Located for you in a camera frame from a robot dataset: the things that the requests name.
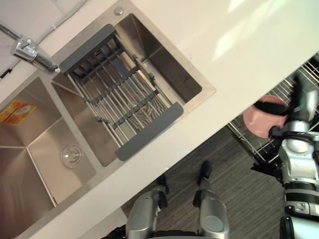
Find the sink drain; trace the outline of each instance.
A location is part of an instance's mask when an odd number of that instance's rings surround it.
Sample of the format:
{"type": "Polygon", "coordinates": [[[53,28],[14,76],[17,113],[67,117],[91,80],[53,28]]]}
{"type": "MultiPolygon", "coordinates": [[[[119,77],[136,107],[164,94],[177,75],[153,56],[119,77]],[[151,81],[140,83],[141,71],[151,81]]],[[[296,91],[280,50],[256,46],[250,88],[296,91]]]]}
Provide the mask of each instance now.
{"type": "Polygon", "coordinates": [[[71,144],[61,153],[61,161],[67,168],[75,168],[82,162],[83,154],[79,146],[71,144]]]}

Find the floor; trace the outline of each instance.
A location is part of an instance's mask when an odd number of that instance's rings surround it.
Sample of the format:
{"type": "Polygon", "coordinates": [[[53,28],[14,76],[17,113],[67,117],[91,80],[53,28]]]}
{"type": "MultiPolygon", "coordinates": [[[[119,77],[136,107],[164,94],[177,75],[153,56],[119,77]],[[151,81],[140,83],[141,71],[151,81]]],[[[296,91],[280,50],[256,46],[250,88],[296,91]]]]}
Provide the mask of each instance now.
{"type": "MultiPolygon", "coordinates": [[[[168,208],[159,212],[157,230],[197,231],[199,213],[192,200],[204,160],[213,162],[210,182],[227,207],[231,238],[279,238],[283,188],[275,178],[250,170],[253,160],[225,128],[165,173],[170,186],[168,208]]],[[[122,206],[127,216],[138,195],[122,206]]]]}

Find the wire dish rack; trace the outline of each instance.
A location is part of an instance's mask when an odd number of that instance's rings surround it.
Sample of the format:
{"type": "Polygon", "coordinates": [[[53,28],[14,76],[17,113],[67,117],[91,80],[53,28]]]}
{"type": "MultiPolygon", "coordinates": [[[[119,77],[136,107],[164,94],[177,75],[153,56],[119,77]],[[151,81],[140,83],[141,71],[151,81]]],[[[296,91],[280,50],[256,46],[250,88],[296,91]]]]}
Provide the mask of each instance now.
{"type": "Polygon", "coordinates": [[[109,24],[64,60],[60,69],[118,145],[121,160],[183,113],[109,24]]]}
{"type": "MultiPolygon", "coordinates": [[[[294,73],[298,73],[301,78],[309,81],[309,87],[319,89],[319,52],[310,60],[298,68],[294,73]]],[[[292,73],[284,79],[279,85],[273,88],[268,94],[277,96],[290,102],[290,94],[293,89],[294,81],[292,73]]],[[[280,140],[264,139],[251,133],[244,124],[243,113],[233,119],[228,125],[234,138],[243,146],[243,148],[252,156],[257,163],[271,163],[278,158],[278,150],[281,144],[280,140]]],[[[310,131],[319,130],[319,105],[316,109],[316,115],[311,122],[310,131]]]]}

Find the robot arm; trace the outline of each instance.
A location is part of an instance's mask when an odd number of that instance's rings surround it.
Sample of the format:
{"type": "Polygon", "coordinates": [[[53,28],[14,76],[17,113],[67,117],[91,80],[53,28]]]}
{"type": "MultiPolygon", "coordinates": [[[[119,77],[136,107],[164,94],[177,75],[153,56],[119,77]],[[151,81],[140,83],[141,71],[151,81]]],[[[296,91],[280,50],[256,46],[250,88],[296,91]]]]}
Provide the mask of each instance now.
{"type": "Polygon", "coordinates": [[[319,162],[316,157],[319,133],[308,133],[318,92],[307,91],[298,76],[295,81],[285,127],[270,131],[270,135],[283,139],[279,149],[279,172],[285,188],[285,213],[288,216],[281,219],[281,239],[319,237],[319,162]]]}

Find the sink basin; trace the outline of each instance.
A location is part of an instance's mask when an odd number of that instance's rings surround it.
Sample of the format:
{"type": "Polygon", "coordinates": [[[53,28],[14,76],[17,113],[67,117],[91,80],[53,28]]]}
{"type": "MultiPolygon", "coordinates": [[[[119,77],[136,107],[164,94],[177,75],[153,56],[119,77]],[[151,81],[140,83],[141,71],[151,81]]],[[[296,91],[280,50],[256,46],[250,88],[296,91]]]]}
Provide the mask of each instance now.
{"type": "Polygon", "coordinates": [[[95,175],[39,78],[17,101],[36,109],[18,125],[0,124],[2,239],[18,236],[95,175]]]}
{"type": "Polygon", "coordinates": [[[76,48],[79,40],[65,46],[75,50],[62,60],[63,74],[51,83],[104,167],[117,158],[129,159],[214,92],[179,52],[168,51],[172,46],[160,43],[161,37],[132,13],[76,48]],[[154,92],[154,99],[139,108],[154,92]],[[167,120],[169,114],[179,115],[167,120]],[[169,123],[163,126],[160,120],[169,123]]]}

